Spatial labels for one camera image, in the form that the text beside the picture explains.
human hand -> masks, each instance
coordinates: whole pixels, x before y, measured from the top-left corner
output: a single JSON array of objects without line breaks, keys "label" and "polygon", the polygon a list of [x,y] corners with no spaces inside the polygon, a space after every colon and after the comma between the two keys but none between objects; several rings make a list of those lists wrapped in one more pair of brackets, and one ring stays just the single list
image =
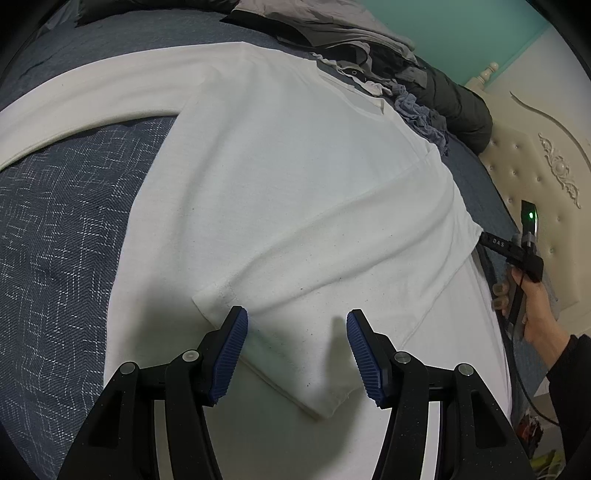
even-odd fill
[{"label": "human hand", "polygon": [[[509,274],[518,285],[521,284],[526,297],[524,338],[534,345],[546,365],[551,368],[568,344],[569,334],[554,319],[544,284],[532,282],[517,268],[512,268]],[[493,300],[493,307],[501,310],[505,317],[510,309],[508,292],[509,283],[506,281],[493,286],[493,293],[498,297]]]}]

ribbed blue pad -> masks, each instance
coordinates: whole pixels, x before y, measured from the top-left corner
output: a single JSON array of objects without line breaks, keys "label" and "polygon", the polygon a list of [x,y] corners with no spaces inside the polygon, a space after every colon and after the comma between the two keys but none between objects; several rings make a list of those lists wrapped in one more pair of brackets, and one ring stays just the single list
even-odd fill
[{"label": "ribbed blue pad", "polygon": [[213,403],[217,403],[228,391],[247,333],[248,314],[245,309],[242,309],[213,366],[212,389],[209,391],[209,398]]},{"label": "ribbed blue pad", "polygon": [[380,369],[353,312],[347,315],[347,338],[351,350],[353,350],[365,391],[368,397],[375,400],[376,405],[379,406],[386,397],[382,390]]}]

silver bolt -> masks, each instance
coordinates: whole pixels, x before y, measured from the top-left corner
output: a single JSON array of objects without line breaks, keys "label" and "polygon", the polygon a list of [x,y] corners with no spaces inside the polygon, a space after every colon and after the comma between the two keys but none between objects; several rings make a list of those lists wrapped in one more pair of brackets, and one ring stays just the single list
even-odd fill
[{"label": "silver bolt", "polygon": [[396,355],[394,355],[394,359],[399,363],[399,364],[407,364],[410,362],[411,357],[409,354],[407,354],[406,352],[396,352]]},{"label": "silver bolt", "polygon": [[183,354],[183,360],[186,362],[194,362],[197,358],[199,358],[199,352],[196,350],[187,350]]},{"label": "silver bolt", "polygon": [[133,362],[125,362],[123,365],[119,367],[119,371],[124,375],[130,374],[134,370],[135,364]]},{"label": "silver bolt", "polygon": [[472,368],[471,365],[468,364],[461,364],[458,368],[457,368],[460,373],[466,377],[469,377],[470,375],[472,375],[474,373],[474,369]]}]

headboard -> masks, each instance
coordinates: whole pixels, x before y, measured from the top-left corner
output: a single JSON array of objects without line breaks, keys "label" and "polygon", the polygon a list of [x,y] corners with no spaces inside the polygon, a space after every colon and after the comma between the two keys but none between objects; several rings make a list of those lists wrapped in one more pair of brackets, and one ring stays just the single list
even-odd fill
[{"label": "headboard", "polygon": [[466,84],[493,118],[480,160],[518,226],[521,200],[536,204],[538,247],[560,300],[560,322],[582,333],[591,327],[591,144],[543,98],[487,94],[486,82],[497,68],[491,63]]}]

headboard finial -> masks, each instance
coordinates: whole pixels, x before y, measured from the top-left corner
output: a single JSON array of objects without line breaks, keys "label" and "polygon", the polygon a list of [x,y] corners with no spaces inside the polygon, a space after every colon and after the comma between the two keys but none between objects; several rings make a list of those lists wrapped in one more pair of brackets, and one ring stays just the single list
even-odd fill
[{"label": "headboard finial", "polygon": [[480,75],[476,78],[482,82],[484,85],[488,80],[491,78],[491,75],[495,73],[499,69],[499,64],[495,61],[492,61],[486,70],[480,72]]}]

